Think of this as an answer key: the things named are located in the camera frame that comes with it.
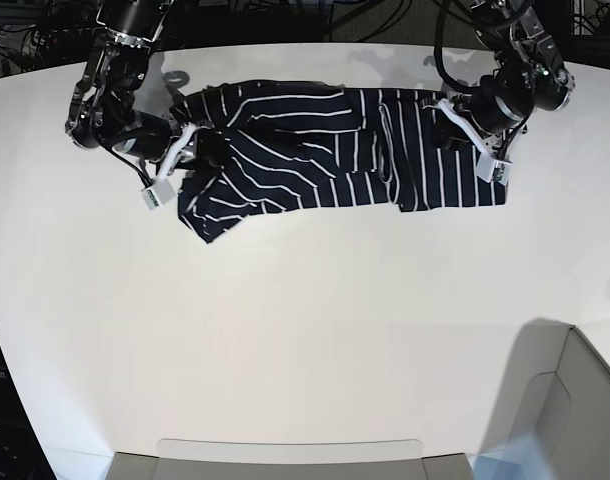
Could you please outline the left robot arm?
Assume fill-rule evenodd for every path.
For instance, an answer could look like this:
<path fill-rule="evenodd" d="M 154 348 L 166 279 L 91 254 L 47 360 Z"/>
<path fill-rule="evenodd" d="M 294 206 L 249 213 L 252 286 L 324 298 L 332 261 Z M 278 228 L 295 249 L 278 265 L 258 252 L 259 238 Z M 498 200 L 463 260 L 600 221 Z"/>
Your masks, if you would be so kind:
<path fill-rule="evenodd" d="M 518 134 L 537 110 L 563 109 L 575 87 L 553 37 L 543 27 L 533 1 L 437 1 L 433 58 L 450 93 L 450 111 L 468 124 L 457 134 L 445 129 L 443 142 L 469 142 L 495 159 L 507 156 Z M 467 85 L 452 77 L 444 63 L 447 18 L 473 29 L 494 54 L 493 73 Z"/>

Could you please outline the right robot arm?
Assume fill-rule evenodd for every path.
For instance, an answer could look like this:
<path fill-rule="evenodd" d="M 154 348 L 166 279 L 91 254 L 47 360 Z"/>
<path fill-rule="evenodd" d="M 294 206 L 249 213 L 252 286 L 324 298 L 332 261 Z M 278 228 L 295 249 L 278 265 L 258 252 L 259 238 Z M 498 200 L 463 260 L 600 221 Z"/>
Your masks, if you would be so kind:
<path fill-rule="evenodd" d="M 183 71 L 148 73 L 161 48 L 183 46 L 200 32 L 196 1 L 104 1 L 96 17 L 89 59 L 76 83 L 65 132 L 82 149 L 102 148 L 153 184 L 147 167 L 162 166 L 188 123 L 196 124 L 173 157 L 182 170 L 213 170 L 226 162 L 223 136 L 209 120 L 191 113 L 183 94 Z"/>

